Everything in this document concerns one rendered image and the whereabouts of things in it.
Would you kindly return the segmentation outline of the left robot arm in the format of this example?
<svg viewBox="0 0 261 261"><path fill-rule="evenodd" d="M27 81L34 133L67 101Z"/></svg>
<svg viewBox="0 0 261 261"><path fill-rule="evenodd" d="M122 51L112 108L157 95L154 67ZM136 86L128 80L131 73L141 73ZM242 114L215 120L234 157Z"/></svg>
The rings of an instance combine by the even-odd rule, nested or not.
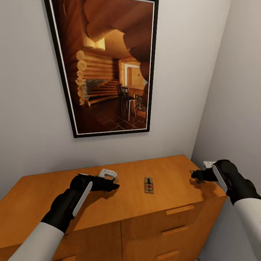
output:
<svg viewBox="0 0 261 261"><path fill-rule="evenodd" d="M120 187L106 176L117 178L117 173L107 169L103 169L99 177L78 173L70 188L55 198L51 210L7 261L51 261L89 192L111 192Z"/></svg>

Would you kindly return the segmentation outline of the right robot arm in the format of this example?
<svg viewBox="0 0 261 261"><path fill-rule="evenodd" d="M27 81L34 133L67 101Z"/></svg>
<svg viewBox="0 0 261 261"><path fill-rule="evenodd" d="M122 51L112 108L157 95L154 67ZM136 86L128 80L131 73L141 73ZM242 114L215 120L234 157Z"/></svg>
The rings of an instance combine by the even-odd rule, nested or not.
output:
<svg viewBox="0 0 261 261"><path fill-rule="evenodd" d="M203 163L204 170L191 175L198 180L220 182L241 221L257 261L261 261L261 197L230 160Z"/></svg>

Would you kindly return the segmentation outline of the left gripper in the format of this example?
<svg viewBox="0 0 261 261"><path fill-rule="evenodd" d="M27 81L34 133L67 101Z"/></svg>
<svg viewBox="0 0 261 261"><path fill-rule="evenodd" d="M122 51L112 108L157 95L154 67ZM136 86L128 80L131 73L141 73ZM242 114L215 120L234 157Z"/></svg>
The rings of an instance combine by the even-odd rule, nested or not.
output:
<svg viewBox="0 0 261 261"><path fill-rule="evenodd" d="M95 191L107 191L111 192L112 190L116 190L120 187L120 185L113 183L110 179L105 179L102 177L96 177L99 179L99 187Z"/></svg>

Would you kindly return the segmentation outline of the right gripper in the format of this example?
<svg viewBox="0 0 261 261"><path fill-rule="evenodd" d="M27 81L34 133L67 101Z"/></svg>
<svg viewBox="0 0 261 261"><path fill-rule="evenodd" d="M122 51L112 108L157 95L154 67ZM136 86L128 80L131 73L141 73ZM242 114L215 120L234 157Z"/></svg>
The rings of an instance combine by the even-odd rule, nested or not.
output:
<svg viewBox="0 0 261 261"><path fill-rule="evenodd" d="M191 175L192 178L197 178L198 180L203 180L203 181L210 181L210 182L219 182L216 179L212 179L208 173L209 169L206 170L197 170L195 173Z"/></svg>

